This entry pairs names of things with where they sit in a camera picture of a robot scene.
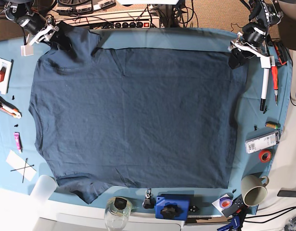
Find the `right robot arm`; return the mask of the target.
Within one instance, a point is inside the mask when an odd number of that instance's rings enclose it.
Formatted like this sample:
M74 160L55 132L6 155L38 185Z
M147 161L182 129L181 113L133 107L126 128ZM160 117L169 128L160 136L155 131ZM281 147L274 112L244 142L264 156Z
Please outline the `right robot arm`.
M21 47L22 56L33 55L33 45L40 43L49 46L55 44L64 51L71 49L70 39L58 26L54 16L48 14L56 2L48 10L41 12L33 9L33 0L10 0L5 4L3 12L6 18L18 24L24 33L28 33L24 36L24 45Z

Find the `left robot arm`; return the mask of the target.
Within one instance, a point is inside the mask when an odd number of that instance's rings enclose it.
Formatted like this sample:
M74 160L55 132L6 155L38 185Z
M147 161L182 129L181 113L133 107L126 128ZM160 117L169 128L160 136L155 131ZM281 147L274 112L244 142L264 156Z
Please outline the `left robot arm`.
M283 18L283 12L277 0L266 3L263 0L250 0L241 3L249 10L249 23L237 33L237 38L231 41L228 50L229 67L236 69L252 57L260 59L262 68L271 68L271 56L268 49L270 28L277 25Z

